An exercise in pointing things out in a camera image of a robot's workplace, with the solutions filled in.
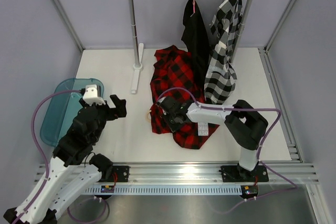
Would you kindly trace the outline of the wooden hanger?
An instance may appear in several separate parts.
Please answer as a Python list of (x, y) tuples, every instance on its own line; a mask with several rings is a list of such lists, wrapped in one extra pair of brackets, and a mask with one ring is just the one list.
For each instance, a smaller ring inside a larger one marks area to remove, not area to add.
[(146, 117), (146, 120), (147, 120), (148, 122), (151, 122), (151, 110), (148, 110), (148, 111), (147, 111), (145, 117)]

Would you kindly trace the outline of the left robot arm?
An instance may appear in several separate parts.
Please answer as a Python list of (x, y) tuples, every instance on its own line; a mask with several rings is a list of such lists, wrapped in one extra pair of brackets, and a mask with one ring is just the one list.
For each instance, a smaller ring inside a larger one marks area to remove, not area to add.
[(68, 185), (67, 178), (92, 152), (108, 121), (127, 115), (126, 100), (110, 96), (114, 107), (106, 101), (89, 103), (80, 99), (82, 108), (72, 125), (58, 142), (45, 172), (29, 196), (17, 207), (7, 209), (4, 219), (8, 223), (57, 223), (66, 209), (96, 182), (118, 180), (113, 162), (102, 154), (94, 155), (86, 167)]

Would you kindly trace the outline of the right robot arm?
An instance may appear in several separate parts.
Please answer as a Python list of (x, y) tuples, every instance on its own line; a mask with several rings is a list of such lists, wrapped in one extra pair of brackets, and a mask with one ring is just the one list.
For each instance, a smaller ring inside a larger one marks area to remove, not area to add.
[(268, 182), (268, 172), (259, 161), (260, 148), (268, 135), (268, 121), (245, 100), (230, 106), (210, 105), (188, 100), (178, 102), (173, 97), (158, 99), (156, 105), (163, 111), (163, 118), (173, 132), (187, 123), (225, 125), (240, 146), (237, 166), (222, 166), (223, 181)]

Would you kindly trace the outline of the red black plaid shirt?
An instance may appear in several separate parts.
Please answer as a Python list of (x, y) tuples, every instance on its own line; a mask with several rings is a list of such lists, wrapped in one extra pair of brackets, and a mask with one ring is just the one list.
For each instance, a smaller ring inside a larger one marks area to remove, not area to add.
[[(192, 100), (204, 103), (204, 91), (195, 83), (192, 70), (192, 55), (190, 52), (178, 49), (175, 45), (159, 49), (154, 54), (156, 63), (150, 81), (153, 105), (151, 106), (152, 132), (156, 134), (171, 133), (171, 129), (163, 119), (163, 111), (156, 105), (159, 96), (173, 88), (165, 95), (173, 97), (178, 102)], [(217, 130), (218, 125), (208, 125), (208, 136), (198, 134), (196, 123), (186, 123), (182, 128), (172, 133), (173, 140), (182, 148), (198, 150)]]

